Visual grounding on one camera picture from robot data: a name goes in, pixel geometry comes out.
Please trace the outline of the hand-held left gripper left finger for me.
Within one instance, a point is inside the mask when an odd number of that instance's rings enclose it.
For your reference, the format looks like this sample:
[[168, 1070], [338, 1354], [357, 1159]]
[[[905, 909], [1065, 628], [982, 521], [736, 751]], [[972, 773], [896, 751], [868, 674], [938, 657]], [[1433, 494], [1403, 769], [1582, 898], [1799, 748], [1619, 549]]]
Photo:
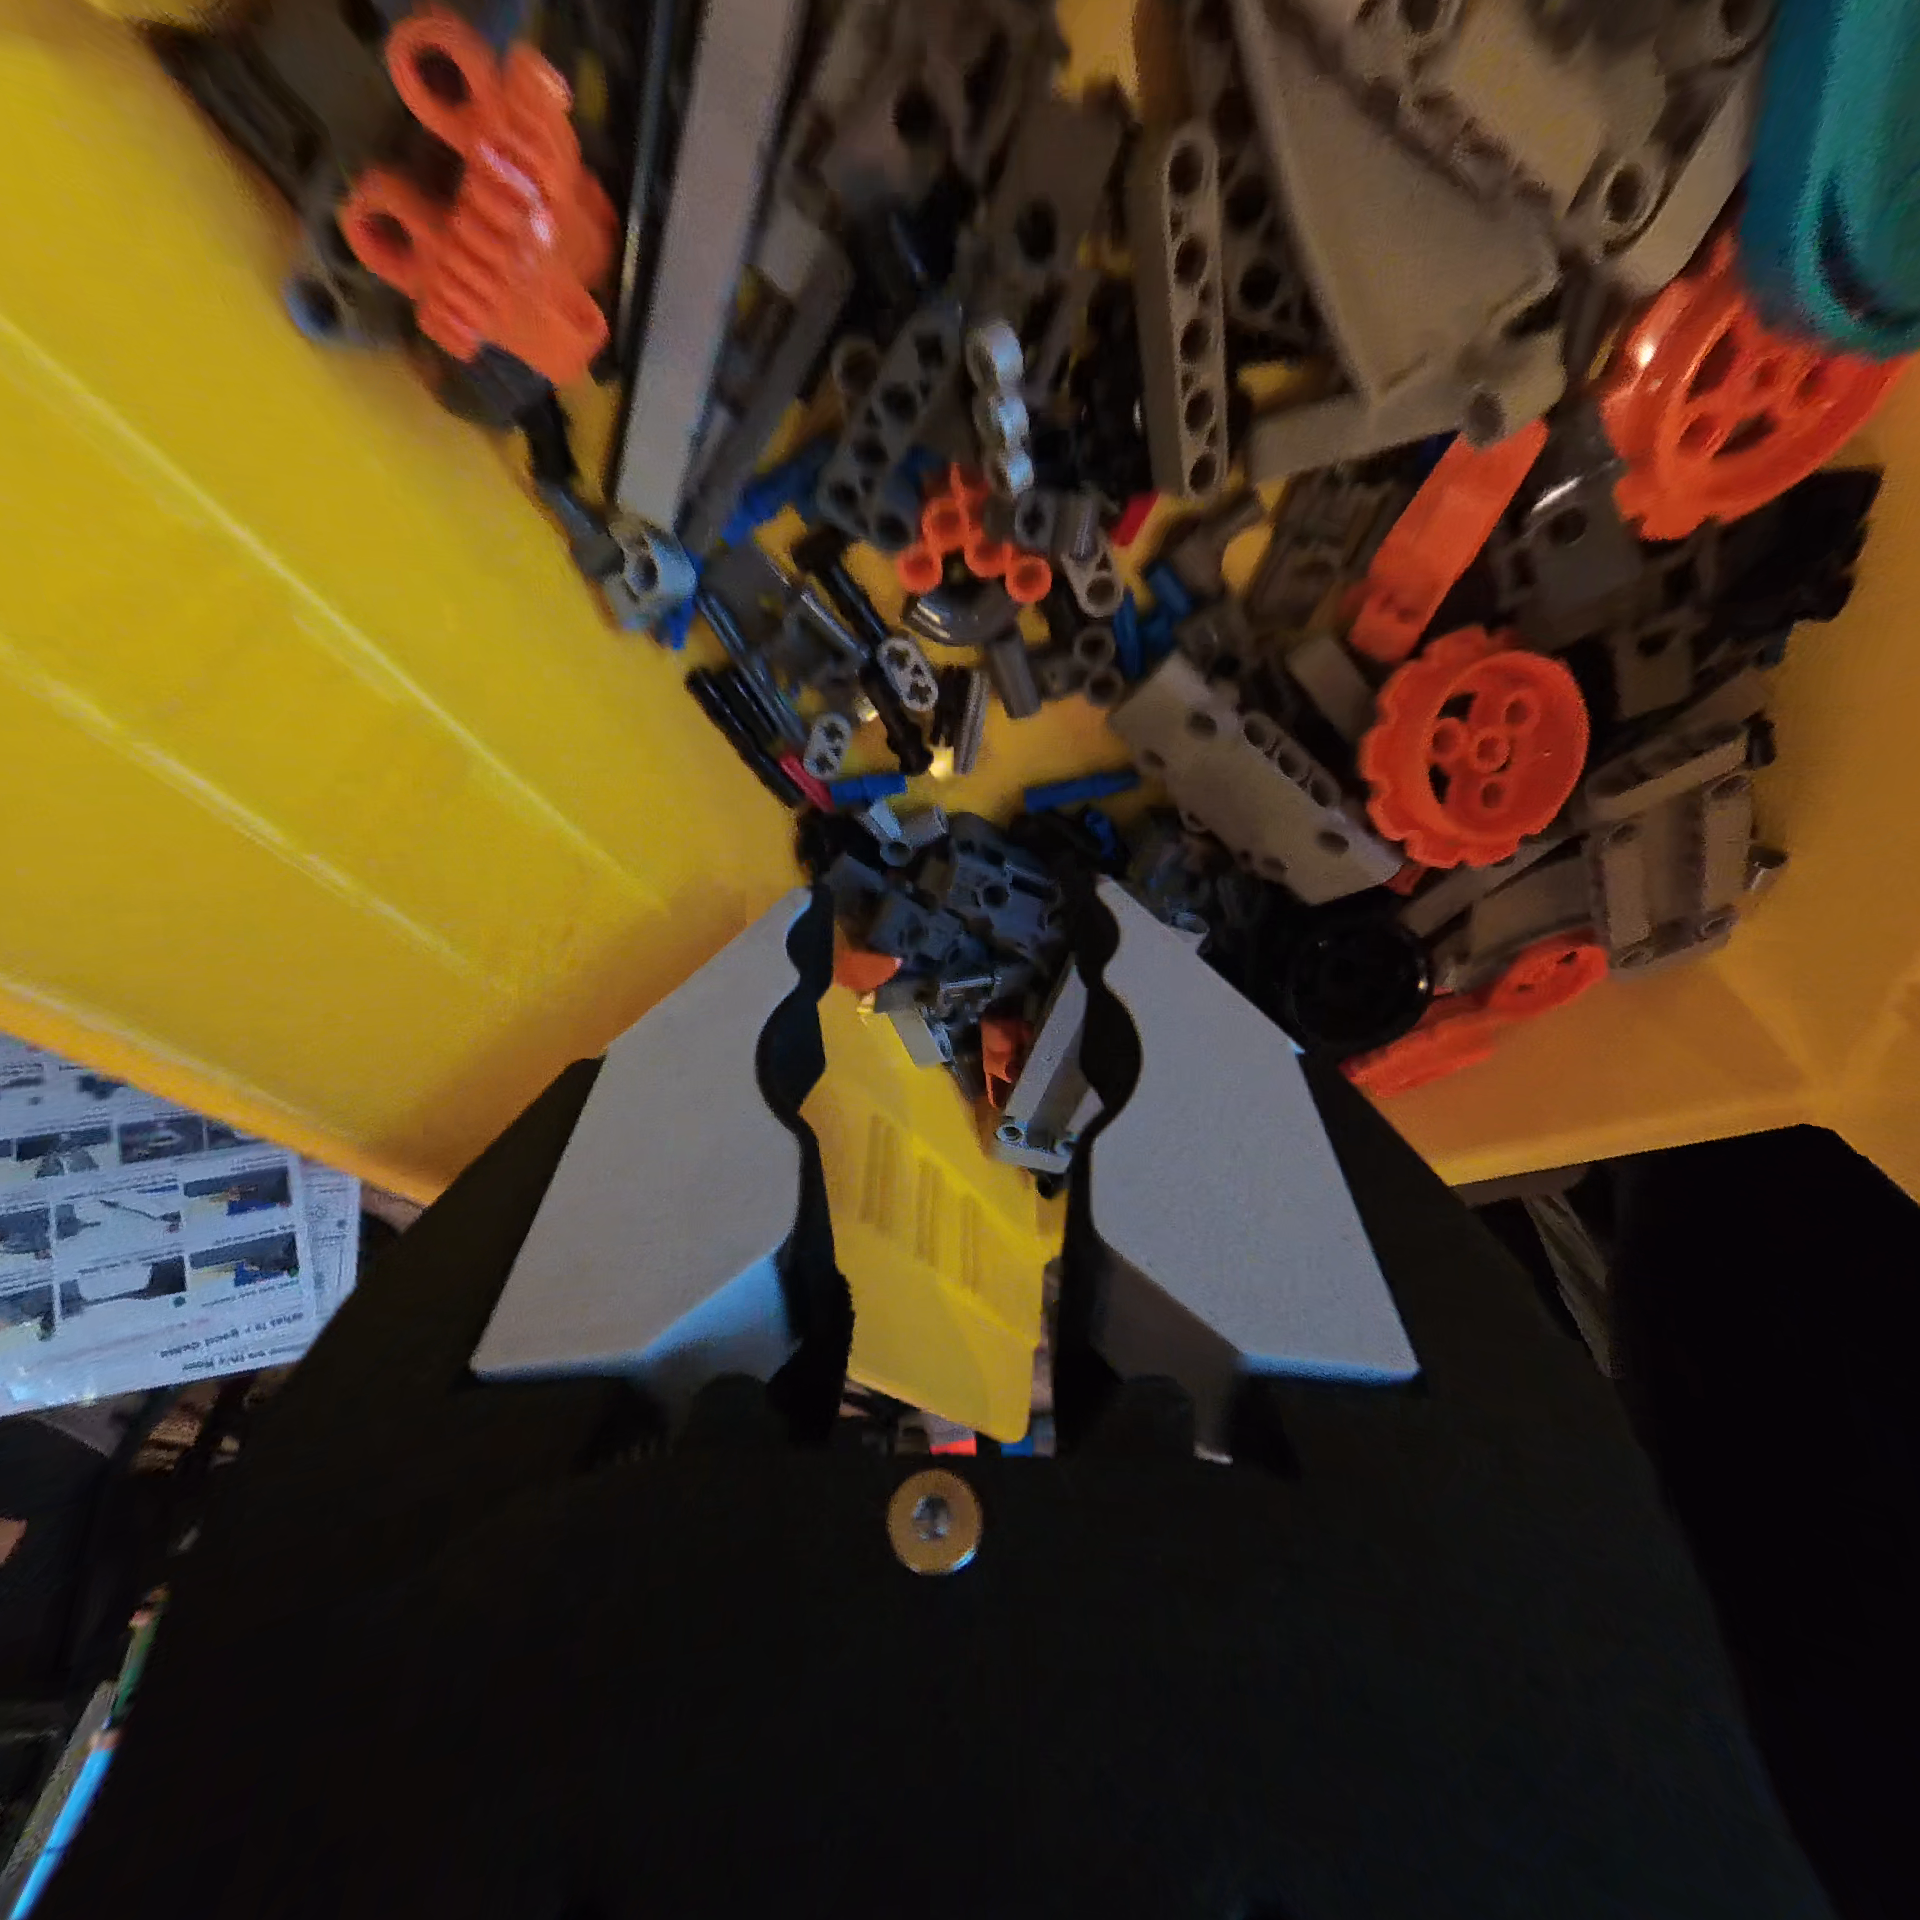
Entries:
[[829, 1438], [855, 1331], [804, 1114], [830, 971], [830, 895], [806, 883], [607, 1047], [479, 1336], [479, 1379], [624, 1379], [682, 1424], [741, 1375], [801, 1444]]

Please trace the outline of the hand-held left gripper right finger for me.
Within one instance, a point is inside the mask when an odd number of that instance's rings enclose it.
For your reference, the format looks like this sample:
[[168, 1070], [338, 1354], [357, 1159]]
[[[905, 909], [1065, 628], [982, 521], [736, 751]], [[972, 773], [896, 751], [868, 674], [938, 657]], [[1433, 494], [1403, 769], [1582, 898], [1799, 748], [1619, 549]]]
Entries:
[[1300, 1052], [1115, 879], [1070, 895], [1096, 1111], [1065, 1189], [1059, 1424], [1163, 1380], [1204, 1452], [1268, 1383], [1403, 1389], [1420, 1358]]

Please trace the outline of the yellow plastic bin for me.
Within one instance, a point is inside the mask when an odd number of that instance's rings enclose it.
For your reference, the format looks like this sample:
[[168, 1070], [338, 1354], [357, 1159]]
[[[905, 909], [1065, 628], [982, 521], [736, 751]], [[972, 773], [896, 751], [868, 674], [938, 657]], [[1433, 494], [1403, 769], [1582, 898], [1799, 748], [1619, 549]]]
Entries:
[[[452, 357], [337, 222], [373, 165], [459, 185], [387, 76], [419, 6], [262, 4], [170, 65], [93, 4], [6, 4], [6, 1030], [431, 1192], [820, 883], [839, 983], [804, 1114], [850, 1375], [1013, 1443], [1060, 1231], [986, 1127], [1053, 1034], [1081, 1043], [1037, 845], [1069, 819], [844, 810], [815, 748], [840, 692], [923, 745], [891, 669], [919, 637], [1027, 671], [1059, 588], [894, 574], [938, 468], [1000, 510], [1039, 490], [1027, 301], [986, 289], [960, 213], [853, 423], [823, 385], [764, 447], [776, 507], [806, 464], [858, 533], [768, 519], [710, 585], [682, 503], [801, 148], [808, 4], [695, 4], [665, 228], [641, 246], [613, 203], [611, 341], [568, 386]], [[1281, 385], [1343, 374], [1229, 4], [1169, 17], [1178, 101], [1115, 88], [1092, 238], [1133, 290], [1148, 492], [1186, 512], [1218, 459], [1246, 485]], [[1287, 938], [1410, 859], [1357, 753], [1251, 741], [1262, 692], [1162, 666], [1081, 730], [1162, 802], [1134, 802], [1157, 865], [1115, 881], [1284, 1030]]]

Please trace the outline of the pile of building parts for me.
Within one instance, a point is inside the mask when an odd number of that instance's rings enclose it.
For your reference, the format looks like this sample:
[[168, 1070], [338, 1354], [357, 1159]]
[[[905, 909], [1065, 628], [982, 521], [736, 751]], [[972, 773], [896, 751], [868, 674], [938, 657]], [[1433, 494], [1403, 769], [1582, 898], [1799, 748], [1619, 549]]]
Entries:
[[[1039, 490], [990, 507], [1037, 549], [1081, 626], [1117, 644], [1084, 681], [1262, 692], [1278, 730], [1352, 769], [1382, 686], [1347, 642], [1352, 598], [1452, 431], [1262, 485], [1218, 459], [1186, 512], [1148, 492], [1133, 290], [1115, 244], [1125, 94], [1069, 101], [1047, 4], [820, 4], [799, 157], [719, 360], [682, 533], [695, 559], [808, 519], [829, 549], [861, 519], [799, 468], [764, 459], [784, 410], [839, 385], [853, 423], [894, 321], [930, 298], [956, 217], [982, 213], [986, 289], [1027, 301]], [[1668, 543], [1614, 507], [1619, 454], [1598, 381], [1646, 298], [1568, 278], [1566, 345], [1584, 352], [1551, 436], [1418, 657], [1462, 626], [1559, 657], [1588, 697], [1593, 767], [1660, 731], [1747, 724], [1757, 834], [1788, 855], [1717, 952], [1606, 975], [1566, 1008], [1505, 1023], [1496, 1052], [1384, 1096], [1462, 1166], [1581, 1159], [1775, 1119], [1835, 1123], [1916, 1185], [1916, 360], [1837, 452], [1775, 502]], [[1495, 867], [1410, 859], [1380, 905], [1423, 936], [1433, 999], [1480, 997], [1539, 938], [1589, 927], [1581, 785]]]

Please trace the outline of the printed paper sheet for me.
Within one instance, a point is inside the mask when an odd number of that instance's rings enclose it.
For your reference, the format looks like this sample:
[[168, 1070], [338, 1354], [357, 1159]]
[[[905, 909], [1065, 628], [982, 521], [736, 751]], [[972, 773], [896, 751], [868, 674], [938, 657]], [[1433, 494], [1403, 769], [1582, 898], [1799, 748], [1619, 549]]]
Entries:
[[353, 1174], [2, 1039], [2, 1412], [299, 1361], [350, 1294]]

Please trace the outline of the orange curved holed liftarm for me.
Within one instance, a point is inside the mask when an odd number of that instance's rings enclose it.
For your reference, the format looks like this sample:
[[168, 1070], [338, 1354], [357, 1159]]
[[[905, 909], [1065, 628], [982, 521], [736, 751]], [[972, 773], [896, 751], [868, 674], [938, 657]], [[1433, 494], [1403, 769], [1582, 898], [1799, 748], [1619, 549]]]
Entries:
[[1549, 436], [1549, 419], [1535, 419], [1489, 445], [1452, 439], [1391, 521], [1352, 598], [1347, 642], [1361, 658], [1380, 666], [1410, 658], [1543, 454]]

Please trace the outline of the small orange cross connector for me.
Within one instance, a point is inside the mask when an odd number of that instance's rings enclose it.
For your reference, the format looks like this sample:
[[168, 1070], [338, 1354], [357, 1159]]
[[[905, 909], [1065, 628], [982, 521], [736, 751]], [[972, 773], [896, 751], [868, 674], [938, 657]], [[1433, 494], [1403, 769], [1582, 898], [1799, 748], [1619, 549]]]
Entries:
[[1014, 605], [1037, 606], [1053, 588], [1043, 554], [990, 528], [987, 510], [1003, 503], [986, 475], [948, 462], [930, 475], [917, 535], [894, 555], [894, 574], [910, 595], [928, 595], [957, 562], [978, 583], [998, 583]]

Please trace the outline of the large orange toothed sprocket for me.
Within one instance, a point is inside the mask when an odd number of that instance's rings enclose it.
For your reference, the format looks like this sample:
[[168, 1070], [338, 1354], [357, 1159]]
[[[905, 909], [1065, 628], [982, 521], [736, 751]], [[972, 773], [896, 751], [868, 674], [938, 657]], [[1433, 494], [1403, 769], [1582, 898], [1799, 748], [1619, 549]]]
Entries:
[[1614, 507], [1650, 543], [1741, 519], [1823, 468], [1909, 372], [1764, 322], [1734, 241], [1644, 305], [1598, 381]]

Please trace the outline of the orange looped connector piece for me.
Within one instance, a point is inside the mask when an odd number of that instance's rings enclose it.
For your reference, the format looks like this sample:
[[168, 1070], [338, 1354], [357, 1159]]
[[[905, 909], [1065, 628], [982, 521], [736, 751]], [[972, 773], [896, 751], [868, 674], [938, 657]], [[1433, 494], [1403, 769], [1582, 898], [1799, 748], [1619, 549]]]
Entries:
[[452, 357], [496, 348], [557, 386], [589, 377], [611, 341], [618, 214], [584, 157], [570, 82], [529, 42], [497, 54], [441, 4], [399, 19], [386, 60], [460, 178], [441, 199], [395, 165], [357, 173], [337, 214], [350, 255]]

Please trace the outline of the teal plastic tool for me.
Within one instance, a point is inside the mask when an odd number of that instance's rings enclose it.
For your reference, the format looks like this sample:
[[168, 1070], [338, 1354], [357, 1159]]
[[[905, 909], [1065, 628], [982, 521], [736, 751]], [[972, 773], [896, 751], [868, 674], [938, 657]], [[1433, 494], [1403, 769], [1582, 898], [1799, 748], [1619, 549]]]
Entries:
[[1739, 274], [1781, 333], [1870, 360], [1916, 352], [1916, 3], [1775, 4]]

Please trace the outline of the long light grey frame beam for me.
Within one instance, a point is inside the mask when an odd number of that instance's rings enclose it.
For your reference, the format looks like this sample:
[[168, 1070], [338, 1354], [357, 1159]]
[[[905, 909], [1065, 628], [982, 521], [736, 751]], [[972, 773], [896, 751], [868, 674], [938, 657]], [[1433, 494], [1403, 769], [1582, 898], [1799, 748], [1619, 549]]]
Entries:
[[1616, 976], [1646, 976], [1725, 948], [1786, 870], [1757, 834], [1748, 726], [1660, 731], [1606, 759], [1581, 789], [1598, 939]]

